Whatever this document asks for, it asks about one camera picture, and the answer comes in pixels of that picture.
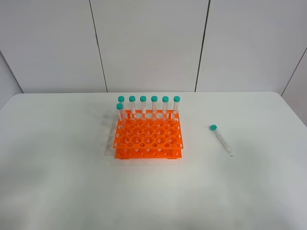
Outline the orange test tube rack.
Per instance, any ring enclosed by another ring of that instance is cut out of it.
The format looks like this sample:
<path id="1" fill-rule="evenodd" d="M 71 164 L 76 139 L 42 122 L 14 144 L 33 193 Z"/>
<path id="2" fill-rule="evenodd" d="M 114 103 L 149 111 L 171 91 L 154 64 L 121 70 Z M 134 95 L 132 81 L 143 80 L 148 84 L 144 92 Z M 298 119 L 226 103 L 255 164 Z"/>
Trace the orange test tube rack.
<path id="1" fill-rule="evenodd" d="M 126 110 L 118 120 L 113 148 L 117 159 L 180 159 L 183 139 L 179 114 L 158 110 L 153 114 Z"/>

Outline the teal capped test tube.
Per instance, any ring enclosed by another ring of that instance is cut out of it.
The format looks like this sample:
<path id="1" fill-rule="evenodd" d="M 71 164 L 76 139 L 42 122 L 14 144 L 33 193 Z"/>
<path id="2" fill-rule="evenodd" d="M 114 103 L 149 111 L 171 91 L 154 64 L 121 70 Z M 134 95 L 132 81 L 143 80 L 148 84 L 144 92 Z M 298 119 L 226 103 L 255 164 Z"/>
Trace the teal capped test tube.
<path id="1" fill-rule="evenodd" d="M 218 126 L 213 124 L 210 125 L 210 130 L 214 133 L 214 135 L 216 136 L 216 138 L 219 140 L 219 142 L 221 143 L 221 145 L 223 146 L 223 148 L 229 153 L 231 154 L 231 149 L 230 149 L 230 145 L 226 142 L 226 140 L 224 139 L 224 137 L 222 136 L 221 132 L 218 129 Z"/>

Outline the second row tube left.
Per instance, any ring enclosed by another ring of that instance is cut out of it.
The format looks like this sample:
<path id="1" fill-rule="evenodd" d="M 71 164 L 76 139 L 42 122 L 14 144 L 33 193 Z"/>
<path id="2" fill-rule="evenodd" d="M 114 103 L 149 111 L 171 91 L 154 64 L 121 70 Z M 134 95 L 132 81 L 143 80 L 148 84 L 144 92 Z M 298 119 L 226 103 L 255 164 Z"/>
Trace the second row tube left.
<path id="1" fill-rule="evenodd" d="M 124 121 L 125 119 L 125 112 L 123 111 L 123 106 L 121 103 L 117 104 L 117 110 L 119 111 L 119 120 Z"/>

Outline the back row tube far left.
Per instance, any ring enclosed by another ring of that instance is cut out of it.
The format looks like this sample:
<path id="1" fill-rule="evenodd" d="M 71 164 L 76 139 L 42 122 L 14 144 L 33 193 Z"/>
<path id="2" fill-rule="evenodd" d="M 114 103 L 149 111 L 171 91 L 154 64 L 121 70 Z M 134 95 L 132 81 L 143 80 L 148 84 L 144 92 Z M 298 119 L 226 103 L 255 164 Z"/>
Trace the back row tube far left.
<path id="1" fill-rule="evenodd" d="M 125 108 L 125 97 L 124 96 L 119 96 L 118 97 L 118 102 L 122 104 L 123 106 L 123 111 L 126 112 L 126 108 Z"/>

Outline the back row tube far right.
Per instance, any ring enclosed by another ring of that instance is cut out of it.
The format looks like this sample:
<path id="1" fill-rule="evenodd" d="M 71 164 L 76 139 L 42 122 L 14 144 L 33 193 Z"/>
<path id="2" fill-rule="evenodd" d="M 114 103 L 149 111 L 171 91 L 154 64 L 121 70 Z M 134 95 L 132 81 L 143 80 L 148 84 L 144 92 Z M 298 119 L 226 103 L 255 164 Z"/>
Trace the back row tube far right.
<path id="1" fill-rule="evenodd" d="M 177 114 L 178 113 L 178 106 L 179 106 L 179 102 L 180 102 L 180 97 L 174 96 L 173 101 L 174 101 L 173 114 Z"/>

